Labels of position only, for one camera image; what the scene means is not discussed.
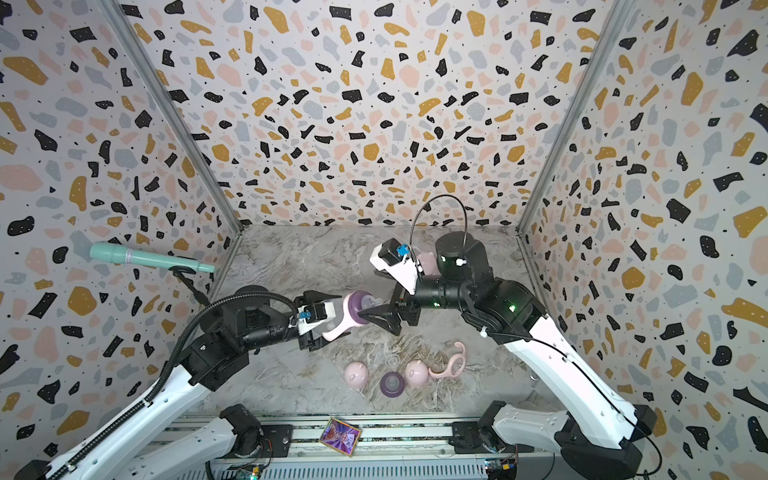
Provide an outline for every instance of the purple bottle ring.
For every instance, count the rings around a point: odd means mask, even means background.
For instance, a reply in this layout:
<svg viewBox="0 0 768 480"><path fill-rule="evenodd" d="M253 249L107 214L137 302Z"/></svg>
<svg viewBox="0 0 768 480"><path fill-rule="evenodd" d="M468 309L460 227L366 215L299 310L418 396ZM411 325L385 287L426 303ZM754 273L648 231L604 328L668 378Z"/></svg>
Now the purple bottle ring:
<svg viewBox="0 0 768 480"><path fill-rule="evenodd" d="M387 372L382 377L381 382L379 382L379 388L385 396L394 399L399 397L402 391L406 389L406 381L397 372Z"/></svg>

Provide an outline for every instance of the black speckle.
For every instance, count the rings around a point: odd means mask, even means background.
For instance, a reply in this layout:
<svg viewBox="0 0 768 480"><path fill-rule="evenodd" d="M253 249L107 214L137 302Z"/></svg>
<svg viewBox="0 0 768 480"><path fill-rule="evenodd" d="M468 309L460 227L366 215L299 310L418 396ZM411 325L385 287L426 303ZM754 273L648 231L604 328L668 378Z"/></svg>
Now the black speckle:
<svg viewBox="0 0 768 480"><path fill-rule="evenodd" d="M715 248L715 239L712 237L708 237L707 235L702 235L699 237L699 244L701 245L701 253L703 253L705 256L709 258L718 258L720 254L717 252L717 249Z"/></svg>

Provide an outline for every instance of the gray marble surface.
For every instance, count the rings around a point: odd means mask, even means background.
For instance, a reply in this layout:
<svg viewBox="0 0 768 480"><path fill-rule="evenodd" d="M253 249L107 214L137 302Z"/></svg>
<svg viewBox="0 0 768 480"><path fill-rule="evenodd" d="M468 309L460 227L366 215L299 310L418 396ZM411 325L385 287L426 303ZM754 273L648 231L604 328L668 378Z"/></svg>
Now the gray marble surface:
<svg viewBox="0 0 768 480"><path fill-rule="evenodd" d="M433 251L435 240L449 231L447 227L418 228L414 237L417 251ZM530 288L512 229L475 228L471 233L485 244L495 276ZM407 227L250 227L220 296L256 284L289 298L304 290L338 295L366 290L388 300L394 282L375 276L368 259L376 245L390 237L406 241L408 234ZM396 399L381 393L379 380L384 373L394 369L402 374L411 360L421 359L436 372L442 371L457 351L456 340L467 349L467 366L457 379L433 379L421 389L406 387ZM369 368L370 380L361 392L343 381L343 370L353 361ZM262 349L250 357L248 367L194 410L218 413L243 403L252 412L269 413L478 415L493 400L528 409L563 408L543 382L531 379L523 362L490 339L481 338L458 311L423 310L419 325L404 325L400 336L369 324L311 353L299 350L296 341Z"/></svg>

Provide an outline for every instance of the gray speckle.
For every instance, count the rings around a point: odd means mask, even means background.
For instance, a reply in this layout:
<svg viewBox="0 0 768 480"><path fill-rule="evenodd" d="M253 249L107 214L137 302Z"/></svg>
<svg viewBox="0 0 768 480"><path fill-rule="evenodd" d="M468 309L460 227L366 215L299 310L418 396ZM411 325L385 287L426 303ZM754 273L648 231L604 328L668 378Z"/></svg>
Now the gray speckle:
<svg viewBox="0 0 768 480"><path fill-rule="evenodd" d="M245 98L243 98L243 95L239 94L236 91L231 91L229 93L229 95L230 95L230 97L232 97L239 104L245 104L246 103Z"/></svg>
<svg viewBox="0 0 768 480"><path fill-rule="evenodd" d="M18 38L3 27L0 27L0 44L5 45L11 50L18 50L18 48L22 46L22 44L18 42Z"/></svg>
<svg viewBox="0 0 768 480"><path fill-rule="evenodd" d="M35 203L36 207L40 208L51 208L56 209L59 208L64 203L63 200L56 197L49 197L48 195L44 195L40 198L38 198L37 203Z"/></svg>
<svg viewBox="0 0 768 480"><path fill-rule="evenodd" d="M303 107L304 113L308 114L315 120L321 120L323 118L323 107L314 101L305 101Z"/></svg>
<svg viewBox="0 0 768 480"><path fill-rule="evenodd" d="M449 57L451 57L451 61L453 62L454 65L459 63L462 60L462 54L458 53L453 48L448 49L448 55Z"/></svg>
<svg viewBox="0 0 768 480"><path fill-rule="evenodd" d="M520 43L519 40L515 40L512 42L512 46L509 48L509 53L515 57L515 60L518 61L518 65L520 65L523 62L523 52L525 51L525 47L522 43Z"/></svg>
<svg viewBox="0 0 768 480"><path fill-rule="evenodd" d="M659 112L656 110L656 104L653 104L650 106L650 110L648 111L648 124L655 125L658 120Z"/></svg>
<svg viewBox="0 0 768 480"><path fill-rule="evenodd" d="M670 308L677 308L699 297L696 287L693 285L680 285L675 283L669 290L662 294Z"/></svg>
<svg viewBox="0 0 768 480"><path fill-rule="evenodd" d="M707 69L705 70L707 75L714 75L720 71L723 67L723 60L725 60L725 57L722 55L720 57L711 58L707 62Z"/></svg>
<svg viewBox="0 0 768 480"><path fill-rule="evenodd" d="M661 60L656 60L651 66L650 71L654 75L666 75L669 70L672 69L672 67L680 60L680 55L675 54L671 57L662 58Z"/></svg>
<svg viewBox="0 0 768 480"><path fill-rule="evenodd" d="M627 198L628 204L633 204L643 196L643 185L637 178L632 178L627 181L626 192L624 193Z"/></svg>
<svg viewBox="0 0 768 480"><path fill-rule="evenodd" d="M714 214L712 217L697 218L694 222L694 228L707 232L714 231L718 218L720 218L720 214Z"/></svg>
<svg viewBox="0 0 768 480"><path fill-rule="evenodd" d="M721 151L723 151L723 135L716 131L704 141L704 162L702 165L705 167L709 165L715 154Z"/></svg>
<svg viewBox="0 0 768 480"><path fill-rule="evenodd" d="M723 447L725 447L729 453L738 449L739 437L736 435L736 417L731 415L728 419L728 423L725 425L725 428L723 428L720 433L715 435L715 438L720 440L720 443L723 444Z"/></svg>
<svg viewBox="0 0 768 480"><path fill-rule="evenodd" d="M24 372L19 373L16 378L0 383L0 389L9 389L13 386L21 385L39 385L42 373L43 369L26 369Z"/></svg>
<svg viewBox="0 0 768 480"><path fill-rule="evenodd" d="M710 370L709 372L704 372L704 376L706 376L708 379L712 380L719 386L725 385L725 380L723 379L723 376L719 372Z"/></svg>
<svg viewBox="0 0 768 480"><path fill-rule="evenodd" d="M448 17L448 12L451 11L451 4L444 3L440 8L427 15L427 25L436 27L442 25L445 22L445 18Z"/></svg>
<svg viewBox="0 0 768 480"><path fill-rule="evenodd" d="M119 148L114 151L114 162L117 164L117 166L123 168L135 168L137 165L139 165L136 157L134 156L134 152L128 150L127 148Z"/></svg>
<svg viewBox="0 0 768 480"><path fill-rule="evenodd" d="M297 67L303 67L306 65L306 61L304 61L304 57L301 56L301 54L293 47L285 47L282 50L283 55L287 56L288 59L292 64L294 64Z"/></svg>
<svg viewBox="0 0 768 480"><path fill-rule="evenodd" d="M82 117L88 113L88 108L79 101L72 100L69 97L61 97L56 101L56 110L65 111L75 117Z"/></svg>
<svg viewBox="0 0 768 480"><path fill-rule="evenodd" d="M752 197L750 197L750 195L747 192L742 190L741 192L736 194L736 196L733 199L736 201L737 204L744 205L750 198Z"/></svg>
<svg viewBox="0 0 768 480"><path fill-rule="evenodd" d="M664 121L664 132L661 134L661 141L671 147L677 137L677 122L668 118Z"/></svg>
<svg viewBox="0 0 768 480"><path fill-rule="evenodd" d="M137 367L137 366L132 366L130 363L128 363L126 366L124 366L123 368L119 369L119 370L118 370L118 371L115 373L115 375L116 375L116 376L117 376L117 377L118 377L120 380L125 380L126 378L128 378L129 376L133 375L134 373L136 373L136 372L138 372L138 371L139 371L139 367Z"/></svg>
<svg viewBox="0 0 768 480"><path fill-rule="evenodd" d="M642 373L636 366L630 364L627 367L627 370L629 370L629 374L632 376L634 382L638 385L650 385L650 379L648 376Z"/></svg>
<svg viewBox="0 0 768 480"><path fill-rule="evenodd" d="M101 276L109 276L109 266L106 263L99 263L94 265L94 270L99 272Z"/></svg>
<svg viewBox="0 0 768 480"><path fill-rule="evenodd" d="M243 17L243 0L235 0L221 15L221 18L228 23L240 23L243 21Z"/></svg>
<svg viewBox="0 0 768 480"><path fill-rule="evenodd" d="M655 312L659 309L659 297L654 298L650 302L645 304L645 309L648 312Z"/></svg>
<svg viewBox="0 0 768 480"><path fill-rule="evenodd" d="M46 127L53 128L56 126L56 117L45 112L40 112L39 114L30 113L29 116L32 118L32 120L38 122L39 124L45 125Z"/></svg>
<svg viewBox="0 0 768 480"><path fill-rule="evenodd" d="M7 279L5 282L10 283L11 285L21 285L27 280L27 274L22 272L11 272L11 278Z"/></svg>
<svg viewBox="0 0 768 480"><path fill-rule="evenodd" d="M82 233L80 230L72 232L69 236L69 240L72 242L72 253L90 262L91 260L91 246L93 243Z"/></svg>
<svg viewBox="0 0 768 480"><path fill-rule="evenodd" d="M333 55L336 61L341 60L341 57L339 56L339 52L337 51L339 49L338 44L333 40L331 40L331 37L329 37L328 35L323 36L323 49L328 53L330 53L331 55Z"/></svg>
<svg viewBox="0 0 768 480"><path fill-rule="evenodd" d="M709 315L707 319L710 321L710 331L712 332L712 340L715 342L720 341L720 337L723 336L723 323L720 320L719 315Z"/></svg>
<svg viewBox="0 0 768 480"><path fill-rule="evenodd" d="M176 39L182 43L185 47L188 46L191 43L194 43L191 38L187 37L183 33L177 33Z"/></svg>
<svg viewBox="0 0 768 480"><path fill-rule="evenodd" d="M112 84L104 79L104 72L96 70L95 68L85 67L85 74L91 79L91 82L96 85L104 85L106 88L112 89Z"/></svg>
<svg viewBox="0 0 768 480"><path fill-rule="evenodd" d="M51 420L60 419L67 413L66 403L57 403L51 407Z"/></svg>
<svg viewBox="0 0 768 480"><path fill-rule="evenodd" d="M368 86L368 88L366 89L366 93L367 93L368 95L373 95L373 94L375 94L377 91L379 91L379 85L376 83L376 80L374 80L374 79L372 79L372 78L371 78L371 84L370 84L370 85Z"/></svg>
<svg viewBox="0 0 768 480"><path fill-rule="evenodd" d="M406 123L404 121L397 122L397 125L392 129L392 139L394 141L403 141L406 138Z"/></svg>
<svg viewBox="0 0 768 480"><path fill-rule="evenodd" d="M667 423L673 432L680 433L683 431L683 423L680 421L679 418L677 418L675 415L672 415L669 419L669 422Z"/></svg>
<svg viewBox="0 0 768 480"><path fill-rule="evenodd" d="M673 194L680 188L680 182L677 180L665 180L661 184L661 190L666 194Z"/></svg>
<svg viewBox="0 0 768 480"><path fill-rule="evenodd" d="M61 172L58 169L58 164L53 160L49 160L48 163L45 164L45 173L50 175L51 178L57 182L61 181Z"/></svg>
<svg viewBox="0 0 768 480"><path fill-rule="evenodd" d="M730 263L728 265L728 274L725 277L725 283L732 289L738 290L742 280L744 280L744 270L735 263Z"/></svg>
<svg viewBox="0 0 768 480"><path fill-rule="evenodd" d="M250 141L250 135L248 134L248 124L244 121L238 121L235 127L235 135L238 141Z"/></svg>
<svg viewBox="0 0 768 480"><path fill-rule="evenodd" d="M467 107L467 115L474 121L480 121L482 120L483 115L485 115L485 107L478 101L472 102Z"/></svg>
<svg viewBox="0 0 768 480"><path fill-rule="evenodd" d="M485 60L485 55L483 55L481 51L472 50L467 55L472 60L472 64L475 66L475 68L483 69L488 67L488 61Z"/></svg>

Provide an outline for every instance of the terrazzo wall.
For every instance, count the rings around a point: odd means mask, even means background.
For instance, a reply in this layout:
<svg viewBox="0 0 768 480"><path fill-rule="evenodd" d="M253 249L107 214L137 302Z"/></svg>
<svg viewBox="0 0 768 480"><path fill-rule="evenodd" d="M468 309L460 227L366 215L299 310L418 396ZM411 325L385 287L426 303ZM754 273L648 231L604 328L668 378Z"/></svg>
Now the terrazzo wall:
<svg viewBox="0 0 768 480"><path fill-rule="evenodd" d="M220 266L235 234L91 2L0 2L0 25L0 476L12 477L143 392L197 311L166 270L99 263L91 243Z"/></svg>
<svg viewBox="0 0 768 480"><path fill-rule="evenodd" d="M611 6L126 3L234 210L270 225L408 224L443 193L516 224Z"/></svg>
<svg viewBox="0 0 768 480"><path fill-rule="evenodd" d="M642 2L523 232L566 337L658 414L660 478L768 478L766 20Z"/></svg>

